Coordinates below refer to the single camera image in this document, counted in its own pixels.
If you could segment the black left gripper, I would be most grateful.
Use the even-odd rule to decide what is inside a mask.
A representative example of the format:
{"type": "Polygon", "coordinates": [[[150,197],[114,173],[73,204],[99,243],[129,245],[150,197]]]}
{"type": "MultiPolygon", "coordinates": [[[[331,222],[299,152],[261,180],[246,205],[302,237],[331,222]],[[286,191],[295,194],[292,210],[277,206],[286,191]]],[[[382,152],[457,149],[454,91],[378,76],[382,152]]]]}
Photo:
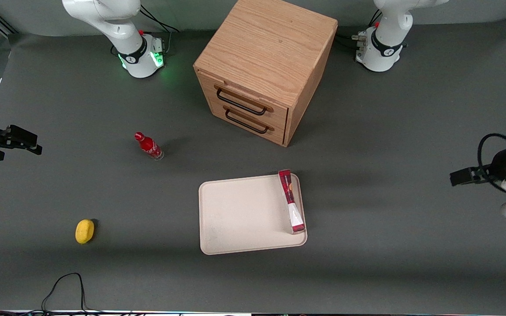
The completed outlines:
{"type": "Polygon", "coordinates": [[[458,170],[449,174],[452,187],[488,179],[492,185],[506,181],[506,149],[498,152],[489,165],[469,167],[468,170],[458,170]]]}

